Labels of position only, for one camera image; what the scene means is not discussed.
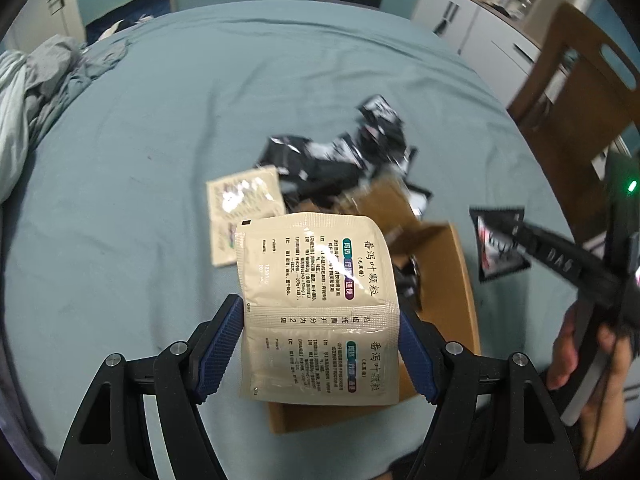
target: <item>textured blue rubber pad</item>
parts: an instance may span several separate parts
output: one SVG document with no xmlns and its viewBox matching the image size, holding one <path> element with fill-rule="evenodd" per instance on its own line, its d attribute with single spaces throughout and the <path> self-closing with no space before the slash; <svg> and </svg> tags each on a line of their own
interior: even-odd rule
<svg viewBox="0 0 640 480">
<path fill-rule="evenodd" d="M 406 314 L 402 311 L 400 311 L 398 349 L 415 391 L 424 395 L 429 402 L 435 401 L 438 397 L 438 389 L 433 380 L 433 363 Z"/>
<path fill-rule="evenodd" d="M 238 296 L 200 361 L 198 386 L 194 393 L 202 402 L 218 390 L 243 327 L 244 305 Z"/>
</svg>

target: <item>wooden chair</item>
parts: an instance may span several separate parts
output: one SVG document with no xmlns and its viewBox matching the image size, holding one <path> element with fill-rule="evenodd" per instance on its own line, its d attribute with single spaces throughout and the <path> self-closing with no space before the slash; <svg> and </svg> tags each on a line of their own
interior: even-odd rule
<svg viewBox="0 0 640 480">
<path fill-rule="evenodd" d="M 608 45 L 636 80 L 629 89 L 602 57 Z M 536 115 L 536 105 L 565 52 L 579 54 L 555 102 Z M 629 123 L 640 126 L 640 74 L 620 48 L 568 3 L 552 20 L 529 78 L 508 108 L 558 199 L 576 242 L 606 228 L 606 195 L 591 161 Z"/>
</svg>

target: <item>cardboard box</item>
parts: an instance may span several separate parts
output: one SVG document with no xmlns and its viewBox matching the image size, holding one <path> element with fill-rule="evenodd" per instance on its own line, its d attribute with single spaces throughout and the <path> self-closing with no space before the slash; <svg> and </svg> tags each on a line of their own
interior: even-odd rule
<svg viewBox="0 0 640 480">
<path fill-rule="evenodd" d="M 360 195 L 350 194 L 335 211 L 373 219 L 385 234 L 395 263 L 402 264 L 413 254 L 420 269 L 420 319 L 438 327 L 446 340 L 459 341 L 475 354 L 480 353 L 476 308 L 453 225 L 418 222 L 393 181 L 377 182 Z M 401 402 L 416 395 L 401 358 L 399 382 Z M 270 428 L 276 434 L 328 426 L 385 408 L 268 402 Z"/>
</svg>

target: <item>bed sheet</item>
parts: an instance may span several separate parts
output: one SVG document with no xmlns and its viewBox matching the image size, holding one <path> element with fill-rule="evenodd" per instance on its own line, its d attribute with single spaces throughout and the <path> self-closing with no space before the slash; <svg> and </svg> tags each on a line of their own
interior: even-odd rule
<svg viewBox="0 0 640 480">
<path fill-rule="evenodd" d="M 355 107 L 375 93 L 420 150 L 410 178 L 434 192 L 428 219 L 460 233 L 483 353 L 548 363 L 574 292 L 536 265 L 479 284 L 468 208 L 523 205 L 532 222 L 568 227 L 514 123 L 440 38 L 369 9 L 284 1 L 161 16 L 92 49 L 124 38 L 127 56 L 60 117 L 5 211 L 8 348 L 50 452 L 105 356 L 156 354 L 239 291 L 235 266 L 210 264 L 205 182 L 250 168 L 268 136 L 354 132 Z M 274 436 L 266 407 L 238 397 L 240 375 L 236 348 L 200 409 L 231 479 L 371 478 L 421 443 L 433 414 L 416 397 Z M 149 425 L 171 478 L 156 416 Z"/>
</svg>

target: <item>metal screw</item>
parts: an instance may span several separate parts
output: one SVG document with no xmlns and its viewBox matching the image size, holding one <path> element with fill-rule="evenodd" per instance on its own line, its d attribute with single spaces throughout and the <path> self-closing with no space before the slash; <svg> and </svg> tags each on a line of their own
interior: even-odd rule
<svg viewBox="0 0 640 480">
<path fill-rule="evenodd" d="M 187 351 L 187 343 L 185 343 L 184 341 L 178 341 L 177 343 L 174 343 L 171 345 L 171 348 L 169 348 L 169 351 L 173 355 L 184 354 Z"/>
<path fill-rule="evenodd" d="M 526 366 L 529 363 L 529 358 L 520 352 L 516 352 L 512 359 L 518 366 Z"/>
<path fill-rule="evenodd" d="M 120 354 L 111 354 L 104 360 L 104 364 L 107 366 L 115 366 L 121 359 L 122 357 L 120 357 Z"/>
<path fill-rule="evenodd" d="M 449 341 L 445 345 L 445 350 L 452 355 L 462 354 L 462 345 L 457 341 Z"/>
</svg>

